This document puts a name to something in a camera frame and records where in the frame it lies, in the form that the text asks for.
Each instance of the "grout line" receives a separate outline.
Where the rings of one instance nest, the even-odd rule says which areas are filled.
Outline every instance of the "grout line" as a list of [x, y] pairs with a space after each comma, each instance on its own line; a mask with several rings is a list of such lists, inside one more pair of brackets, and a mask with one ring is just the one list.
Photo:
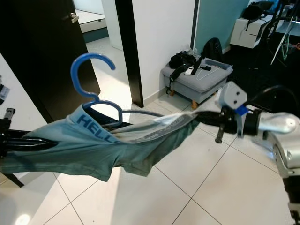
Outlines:
[[162, 105], [159, 105], [159, 104], [157, 104], [156, 102], [154, 102], [153, 101], [153, 103], [155, 103], [156, 105], [158, 105], [159, 107], [162, 107], [163, 109], [166, 109], [167, 111], [169, 111], [171, 114], [175, 114], [174, 112], [172, 112], [172, 111], [170, 111], [170, 110], [168, 110], [167, 108], [165, 108], [164, 106], [162, 106]]
[[164, 175], [164, 176], [166, 176], [170, 181], [172, 181], [172, 183], [173, 184], [175, 184], [181, 191], [183, 191], [188, 197], [191, 197], [191, 196], [189, 196], [184, 190], [182, 190], [182, 188], [181, 187], [179, 187], [173, 180], [171, 180], [171, 178], [169, 178], [164, 172], [162, 172], [156, 165], [155, 165], [155, 167]]
[[[236, 148], [235, 148], [235, 147], [233, 147], [233, 146], [231, 146], [231, 147], [232, 147], [233, 149], [235, 149], [235, 150], [239, 151], [240, 153], [244, 154], [245, 156], [249, 157], [250, 159], [253, 159], [253, 160], [254, 160], [254, 161], [256, 161], [257, 163], [259, 163], [259, 164], [263, 165], [264, 167], [267, 167], [266, 165], [262, 164], [261, 162], [257, 161], [256, 159], [254, 159], [254, 158], [250, 157], [249, 155], [246, 155], [244, 152], [242, 152], [242, 151], [240, 151], [240, 150], [236, 149]], [[269, 168], [269, 167], [267, 167], [267, 168], [268, 168], [268, 169], [270, 169], [270, 170], [272, 170], [273, 172], [275, 172], [275, 173], [279, 174], [279, 172], [278, 172], [278, 171], [276, 172], [275, 170], [273, 170], [273, 169], [271, 169], [271, 168]]]
[[[237, 139], [238, 136], [235, 137], [235, 139]], [[233, 140], [233, 142], [231, 142], [231, 144], [229, 145], [230, 147], [232, 147], [231, 145], [234, 143], [235, 139]]]
[[10, 179], [7, 178], [5, 181], [3, 181], [3, 182], [0, 183], [0, 186], [1, 186], [2, 184], [4, 184], [5, 182], [9, 181], [9, 180], [10, 180]]
[[87, 189], [85, 189], [84, 191], [82, 191], [82, 192], [80, 193], [80, 195], [78, 195], [75, 199], [77, 199], [79, 196], [81, 196], [84, 192], [86, 192], [90, 187], [92, 187], [92, 186], [93, 186], [94, 184], [96, 184], [98, 181], [99, 181], [99, 180], [95, 181], [91, 186], [89, 186]]
[[[78, 195], [76, 198], [78, 198], [79, 196], [81, 196], [87, 189], [89, 189], [90, 187], [92, 187], [96, 182], [98, 182], [99, 180], [96, 180], [94, 183], [92, 183], [89, 187], [87, 187], [84, 191], [82, 191], [81, 193], [80, 193], [80, 195]], [[67, 196], [67, 198], [68, 198], [68, 200], [70, 201], [70, 203], [72, 203], [75, 199], [73, 199], [73, 200], [70, 200], [69, 199], [69, 197]]]
[[181, 110], [182, 112], [185, 111], [188, 107], [191, 107], [192, 104], [189, 104], [187, 107], [185, 107], [183, 110]]
[[[203, 130], [202, 128], [200, 128], [200, 127], [198, 127], [198, 126], [197, 126], [196, 128], [198, 128], [198, 129], [204, 131], [205, 133], [209, 134], [209, 135], [212, 136], [214, 139], [216, 139], [216, 137], [217, 137], [217, 136], [214, 136], [214, 135], [212, 135], [211, 133], [207, 132], [206, 130]], [[228, 146], [230, 146], [230, 144], [224, 142], [223, 140], [222, 140], [222, 143], [221, 143], [221, 144], [227, 144]]]
[[196, 202], [194, 199], [192, 199], [197, 205], [199, 205], [204, 211], [206, 211], [205, 210], [205, 208], [203, 208], [200, 204], [198, 204], [198, 202]]
[[62, 191], [65, 193], [65, 195], [66, 195], [67, 199], [68, 199], [68, 200], [69, 200], [69, 202], [71, 203], [71, 201], [70, 201], [69, 197], [67, 196], [67, 193], [65, 192], [64, 188], [62, 187], [62, 185], [61, 185], [60, 181], [57, 179], [57, 177], [55, 176], [55, 174], [54, 174], [54, 173], [53, 173], [53, 175], [54, 175], [54, 177], [56, 178], [57, 182], [59, 183], [59, 185], [60, 185], [60, 187], [61, 187]]
[[[64, 208], [62, 208], [61, 210], [59, 210], [53, 217], [55, 217], [57, 214], [59, 214], [61, 211], [63, 211], [69, 204], [67, 204]], [[45, 223], [43, 223], [43, 225], [45, 225], [46, 223], [48, 223], [53, 217], [51, 217], [50, 219], [48, 219]]]
[[76, 209], [74, 208], [74, 205], [73, 205], [72, 203], [71, 203], [71, 206], [73, 207], [73, 209], [74, 209], [74, 211], [75, 211], [76, 215], [77, 215], [77, 216], [78, 216], [78, 218], [80, 219], [80, 221], [81, 221], [82, 225], [84, 225], [83, 221], [81, 220], [80, 216], [78, 215], [78, 213], [77, 213], [77, 211], [76, 211]]
[[[216, 165], [220, 162], [220, 160], [222, 159], [222, 157], [225, 155], [225, 153], [228, 151], [228, 149], [230, 148], [230, 146], [228, 146], [228, 148], [226, 149], [226, 151], [224, 152], [224, 154], [221, 156], [221, 158], [217, 161], [217, 163], [215, 164], [215, 166], [211, 169], [210, 173], [214, 170], [214, 168], [216, 167]], [[196, 190], [196, 192], [193, 194], [192, 198], [195, 196], [195, 194], [197, 193], [197, 191], [200, 189], [200, 187], [202, 186], [202, 184], [206, 181], [206, 179], [208, 178], [208, 176], [210, 175], [210, 173], [205, 177], [204, 181], [200, 184], [199, 188]]]
[[178, 216], [175, 218], [175, 220], [173, 221], [172, 225], [175, 223], [175, 221], [177, 220], [177, 218], [180, 216], [180, 214], [184, 211], [184, 209], [186, 208], [186, 206], [189, 204], [189, 202], [191, 201], [191, 198], [189, 199], [189, 201], [187, 202], [187, 204], [183, 207], [183, 209], [180, 211], [180, 213], [178, 214]]

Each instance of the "floor tile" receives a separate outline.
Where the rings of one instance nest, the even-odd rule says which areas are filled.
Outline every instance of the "floor tile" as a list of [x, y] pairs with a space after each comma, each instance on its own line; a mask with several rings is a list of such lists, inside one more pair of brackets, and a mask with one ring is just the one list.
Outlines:
[[[215, 100], [216, 100], [216, 96], [211, 96], [206, 101], [204, 101], [202, 104], [200, 104], [198, 106], [197, 110], [199, 110], [199, 111], [206, 111], [207, 110], [207, 111], [220, 112], [221, 108], [219, 108], [215, 104]], [[188, 107], [188, 108], [185, 109], [185, 111], [193, 111], [193, 110], [190, 107]], [[206, 125], [204, 123], [200, 123], [198, 125], [198, 127], [200, 129], [204, 130], [205, 132], [209, 133], [213, 137], [217, 137], [219, 127]], [[235, 138], [236, 138], [236, 135], [224, 133], [222, 141], [230, 145], [230, 144], [232, 144], [232, 142], [234, 141]]]
[[232, 147], [193, 199], [223, 225], [292, 224], [279, 174]]
[[[86, 44], [90, 53], [100, 53], [110, 58], [115, 66], [111, 70], [102, 60], [91, 60], [101, 93], [100, 99], [110, 100], [118, 104], [122, 109], [130, 108], [132, 104], [124, 52], [111, 46], [109, 38], [102, 38]], [[100, 110], [108, 116], [117, 118], [116, 110], [111, 106], [97, 105]]]
[[77, 16], [79, 16], [79, 20], [78, 20], [79, 24], [105, 19], [104, 15], [98, 13], [91, 13], [91, 12], [81, 11], [78, 9], [75, 9], [75, 13]]
[[9, 180], [0, 186], [0, 224], [12, 225], [26, 217], [30, 225], [42, 225], [69, 203], [52, 172], [22, 188]]
[[94, 184], [98, 179], [91, 176], [83, 175], [67, 175], [63, 173], [55, 173], [60, 185], [64, 189], [70, 201], [73, 201], [83, 191]]
[[[131, 109], [141, 110], [141, 108], [136, 106], [136, 105], [132, 105]], [[169, 110], [165, 109], [164, 107], [156, 104], [155, 102], [150, 103], [146, 107], [142, 108], [142, 110], [159, 113], [163, 116], [167, 116], [167, 115], [172, 114], [171, 111], [169, 111]], [[156, 118], [155, 116], [136, 114], [136, 113], [131, 113], [131, 114], [126, 113], [123, 116], [124, 116], [124, 121], [129, 122], [131, 124], [143, 123], [143, 122], [146, 122], [148, 120], [152, 120], [152, 119]]]
[[218, 144], [211, 135], [196, 129], [157, 167], [189, 196], [193, 196], [227, 148], [227, 144]]
[[69, 204], [45, 225], [83, 225], [72, 205]]
[[5, 181], [7, 181], [7, 177], [0, 173], [0, 185]]
[[269, 149], [254, 143], [252, 141], [254, 139], [255, 137], [250, 136], [245, 136], [243, 139], [237, 138], [232, 143], [232, 147], [277, 172], [278, 169], [273, 159], [273, 153]]
[[154, 102], [164, 107], [165, 109], [171, 111], [172, 113], [179, 113], [186, 107], [191, 105], [190, 100], [187, 100], [176, 94], [174, 96], [164, 94], [159, 99], [156, 99]]
[[220, 223], [191, 200], [173, 225], [220, 225]]
[[179, 215], [189, 197], [157, 168], [148, 177], [114, 168], [72, 204], [84, 225], [166, 225]]

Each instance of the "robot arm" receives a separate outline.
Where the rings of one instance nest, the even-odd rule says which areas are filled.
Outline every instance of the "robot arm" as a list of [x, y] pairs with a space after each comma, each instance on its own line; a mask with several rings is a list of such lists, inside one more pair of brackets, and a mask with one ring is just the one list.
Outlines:
[[273, 155], [285, 190], [295, 224], [300, 224], [300, 119], [288, 113], [262, 112], [257, 122], [264, 139], [273, 146]]
[[273, 155], [285, 190], [292, 218], [300, 225], [300, 119], [293, 114], [268, 113], [254, 110], [248, 112], [247, 94], [235, 83], [228, 82], [222, 89], [219, 104], [221, 113], [198, 112], [205, 124], [219, 126], [216, 142], [222, 142], [223, 133], [238, 136], [258, 135], [272, 145]]

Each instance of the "cloth fabric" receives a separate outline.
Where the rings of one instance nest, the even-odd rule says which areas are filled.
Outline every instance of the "cloth fabric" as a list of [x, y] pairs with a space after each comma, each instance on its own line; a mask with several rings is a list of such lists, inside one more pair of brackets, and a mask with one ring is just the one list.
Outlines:
[[80, 106], [66, 119], [28, 133], [26, 136], [57, 141], [58, 145], [10, 152], [0, 161], [0, 172], [59, 172], [108, 181], [112, 168], [122, 166], [129, 173], [147, 176], [152, 166], [180, 146], [199, 124], [196, 114], [187, 112], [107, 130], [101, 127], [107, 118], [90, 114], [93, 117]]

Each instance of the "hanger hook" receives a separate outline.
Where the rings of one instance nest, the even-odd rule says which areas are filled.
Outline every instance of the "hanger hook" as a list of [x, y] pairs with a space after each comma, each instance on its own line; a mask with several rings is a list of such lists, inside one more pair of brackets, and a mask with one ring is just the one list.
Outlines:
[[115, 70], [116, 66], [113, 63], [113, 61], [111, 61], [108, 57], [106, 57], [104, 55], [101, 55], [99, 53], [85, 53], [85, 54], [82, 54], [77, 59], [75, 59], [74, 62], [72, 63], [72, 66], [71, 66], [71, 78], [72, 78], [75, 90], [79, 94], [81, 94], [82, 96], [92, 97], [92, 98], [95, 99], [95, 101], [100, 101], [100, 98], [99, 98], [99, 96], [96, 93], [85, 91], [81, 87], [81, 85], [79, 83], [79, 79], [78, 79], [78, 68], [80, 67], [80, 65], [83, 62], [85, 62], [87, 60], [90, 60], [90, 59], [100, 59], [100, 60], [106, 62], [109, 65], [109, 67], [111, 68], [111, 70]]

